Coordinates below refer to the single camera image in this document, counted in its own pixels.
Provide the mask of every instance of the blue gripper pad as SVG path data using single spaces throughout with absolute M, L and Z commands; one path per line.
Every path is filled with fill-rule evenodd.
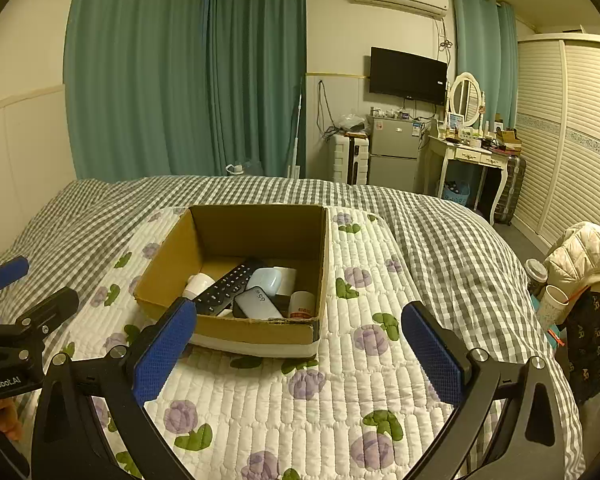
M 24 256 L 18 256 L 0 266 L 0 290 L 16 282 L 29 272 L 29 262 Z
M 148 400 L 158 398 L 167 377 L 196 329 L 196 308 L 193 302 L 182 299 L 179 309 L 160 329 L 134 367 L 133 393 L 140 406 Z
M 462 402 L 462 370 L 411 304 L 402 310 L 402 333 L 442 402 Z

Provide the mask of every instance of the teal curtain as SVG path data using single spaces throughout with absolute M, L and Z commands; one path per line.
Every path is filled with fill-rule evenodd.
M 470 72 L 486 99 L 491 128 L 496 113 L 505 126 L 516 121 L 518 40 L 511 5 L 496 0 L 454 0 L 458 74 Z
M 218 174 L 204 0 L 73 0 L 64 82 L 77 176 Z
M 247 160 L 284 174 L 304 23 L 304 0 L 73 0 L 64 82 L 77 176 L 215 175 Z
M 216 164 L 286 175 L 306 71 L 305 0 L 209 0 L 208 93 Z M 301 124 L 299 160 L 304 161 Z

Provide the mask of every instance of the cardboard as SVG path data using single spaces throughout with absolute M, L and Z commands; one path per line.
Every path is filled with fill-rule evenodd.
M 513 152 L 522 151 L 522 141 L 518 139 L 518 136 L 514 130 L 503 130 L 498 132 L 498 142 L 500 144 L 504 144 L 507 150 L 511 150 Z
M 263 357 L 312 356 L 324 329 L 328 236 L 327 210 L 317 205 L 192 206 L 162 243 L 134 296 L 158 319 L 192 274 L 204 272 L 218 280 L 248 256 L 297 269 L 295 290 L 315 295 L 316 317 L 269 321 L 198 316 L 191 341 Z

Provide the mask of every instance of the drawer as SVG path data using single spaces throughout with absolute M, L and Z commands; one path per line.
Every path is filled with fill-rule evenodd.
M 489 166 L 500 167 L 503 163 L 503 159 L 505 159 L 504 163 L 506 163 L 508 158 L 509 157 L 507 157 L 507 156 L 499 156 L 499 155 L 492 155 L 491 153 L 483 153 L 482 156 L 480 157 L 480 163 L 488 164 Z
M 473 162 L 474 164 L 480 163 L 480 153 L 474 152 L 474 150 L 466 150 L 464 148 L 456 148 L 456 156 L 454 157 L 457 160 L 466 160 L 468 162 Z

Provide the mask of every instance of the silver refrigerator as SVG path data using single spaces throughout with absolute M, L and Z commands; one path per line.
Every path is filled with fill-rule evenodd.
M 372 117 L 370 121 L 372 133 L 367 183 L 413 192 L 420 130 L 414 130 L 413 120 Z

